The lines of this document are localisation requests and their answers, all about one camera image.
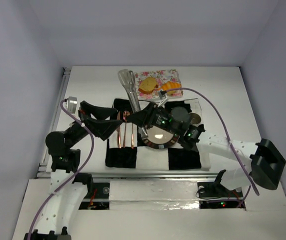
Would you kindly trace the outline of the bread slice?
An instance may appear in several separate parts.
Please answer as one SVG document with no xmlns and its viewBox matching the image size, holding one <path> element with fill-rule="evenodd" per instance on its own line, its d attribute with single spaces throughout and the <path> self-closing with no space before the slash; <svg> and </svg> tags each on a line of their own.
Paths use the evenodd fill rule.
<svg viewBox="0 0 286 240">
<path fill-rule="evenodd" d="M 138 91 L 142 94 L 150 95 L 158 87 L 159 87 L 159 84 L 156 78 L 147 77 L 146 79 L 142 80 L 142 82 L 139 84 Z"/>
</svg>

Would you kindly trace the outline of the silver metal tongs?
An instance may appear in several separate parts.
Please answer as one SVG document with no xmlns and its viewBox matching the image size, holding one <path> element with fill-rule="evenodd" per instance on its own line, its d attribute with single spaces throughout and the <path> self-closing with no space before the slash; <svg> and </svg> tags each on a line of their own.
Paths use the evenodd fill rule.
<svg viewBox="0 0 286 240">
<path fill-rule="evenodd" d="M 117 73 L 118 79 L 126 91 L 132 112 L 136 117 L 142 117 L 138 112 L 141 111 L 140 103 L 136 92 L 136 79 L 133 71 L 121 69 Z"/>
</svg>

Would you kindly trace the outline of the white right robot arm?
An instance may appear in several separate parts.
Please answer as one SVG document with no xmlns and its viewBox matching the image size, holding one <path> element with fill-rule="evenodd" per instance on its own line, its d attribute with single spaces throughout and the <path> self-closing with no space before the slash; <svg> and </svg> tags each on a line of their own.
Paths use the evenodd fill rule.
<svg viewBox="0 0 286 240">
<path fill-rule="evenodd" d="M 143 110 L 126 117 L 127 122 L 149 129 L 160 128 L 178 137 L 178 143 L 186 150 L 218 155 L 237 161 L 240 168 L 221 170 L 216 179 L 228 190 L 256 184 L 267 190 L 279 186 L 286 160 L 268 139 L 260 142 L 229 140 L 212 134 L 204 126 L 192 125 L 191 115 L 183 107 L 168 112 L 150 102 Z"/>
</svg>

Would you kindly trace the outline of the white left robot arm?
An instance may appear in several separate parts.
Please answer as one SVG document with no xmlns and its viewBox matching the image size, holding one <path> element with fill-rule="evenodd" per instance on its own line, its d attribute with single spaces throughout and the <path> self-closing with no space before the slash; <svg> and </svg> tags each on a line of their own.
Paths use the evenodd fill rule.
<svg viewBox="0 0 286 240">
<path fill-rule="evenodd" d="M 89 154 L 81 163 L 81 150 L 73 146 L 86 136 L 105 141 L 122 124 L 111 119 L 117 113 L 112 107 L 94 106 L 86 101 L 76 107 L 74 100 L 63 99 L 61 110 L 72 118 L 65 130 L 52 131 L 45 138 L 48 154 L 52 158 L 48 197 L 36 212 L 26 240 L 70 240 L 68 233 L 82 200 L 94 194 L 93 177 L 81 170 L 89 162 L 95 143 L 91 142 Z"/>
</svg>

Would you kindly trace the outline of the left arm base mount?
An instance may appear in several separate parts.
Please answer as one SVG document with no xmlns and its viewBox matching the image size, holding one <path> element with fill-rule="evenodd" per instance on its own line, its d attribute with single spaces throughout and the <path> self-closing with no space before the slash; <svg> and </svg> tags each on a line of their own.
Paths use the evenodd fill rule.
<svg viewBox="0 0 286 240">
<path fill-rule="evenodd" d="M 86 186 L 86 195 L 79 210 L 109 210 L 110 183 L 94 181 L 89 173 L 78 173 L 73 183 L 82 183 Z"/>
</svg>

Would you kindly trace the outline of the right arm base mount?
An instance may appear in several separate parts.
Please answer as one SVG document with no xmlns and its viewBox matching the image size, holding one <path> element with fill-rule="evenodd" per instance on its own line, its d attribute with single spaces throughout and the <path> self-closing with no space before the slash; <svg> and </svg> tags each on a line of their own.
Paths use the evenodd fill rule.
<svg viewBox="0 0 286 240">
<path fill-rule="evenodd" d="M 229 190 L 221 185 L 223 173 L 221 170 L 214 181 L 197 183 L 196 198 L 200 209 L 246 209 L 242 189 Z"/>
</svg>

